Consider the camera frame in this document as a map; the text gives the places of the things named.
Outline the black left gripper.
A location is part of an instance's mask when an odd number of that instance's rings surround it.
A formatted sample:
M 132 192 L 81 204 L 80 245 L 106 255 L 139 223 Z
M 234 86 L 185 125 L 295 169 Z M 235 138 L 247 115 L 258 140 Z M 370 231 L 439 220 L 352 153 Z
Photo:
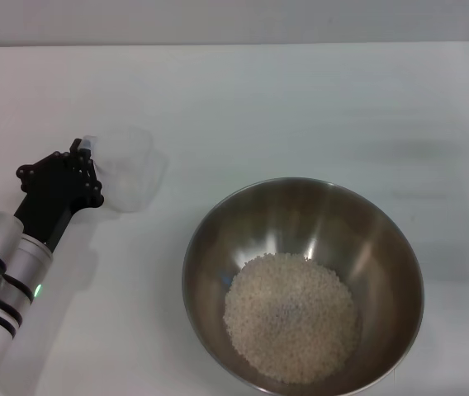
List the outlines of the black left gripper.
M 21 165 L 16 175 L 26 193 L 15 211 L 25 235 L 54 251 L 74 214 L 104 203 L 91 150 L 75 139 L 69 151 L 54 151 L 33 164 Z

